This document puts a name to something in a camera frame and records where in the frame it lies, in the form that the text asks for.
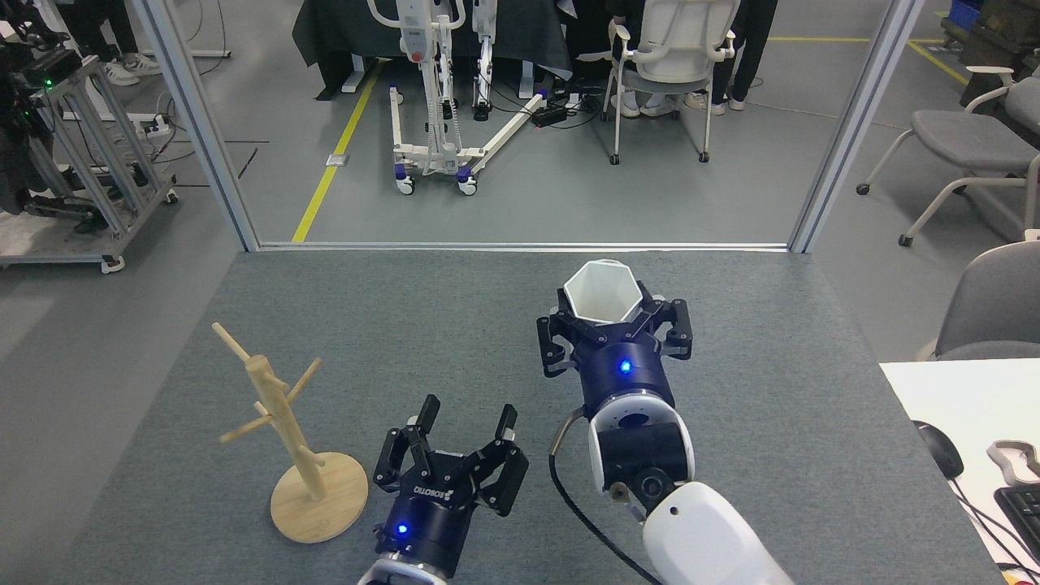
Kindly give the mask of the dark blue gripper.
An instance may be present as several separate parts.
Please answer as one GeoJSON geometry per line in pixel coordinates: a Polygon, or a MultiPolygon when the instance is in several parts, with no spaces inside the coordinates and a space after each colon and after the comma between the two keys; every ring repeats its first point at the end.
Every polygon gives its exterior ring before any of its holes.
{"type": "Polygon", "coordinates": [[[599,330],[570,308],[557,308],[550,315],[536,319],[543,374],[554,378],[569,368],[578,371],[587,412],[599,411],[610,397],[642,390],[675,406],[661,359],[691,359],[687,301],[681,297],[655,297],[643,281],[636,281],[636,286],[639,311],[629,333],[620,323],[599,330]]]}
{"type": "Polygon", "coordinates": [[[515,440],[518,412],[502,408],[494,440],[478,456],[431,455],[431,432],[440,401],[427,395],[415,421],[391,428],[374,470],[384,492],[396,492],[387,522],[375,531],[375,551],[423,564],[439,577],[454,577],[476,503],[505,518],[530,462],[515,440]],[[401,470],[405,455],[414,466],[401,470]]]}

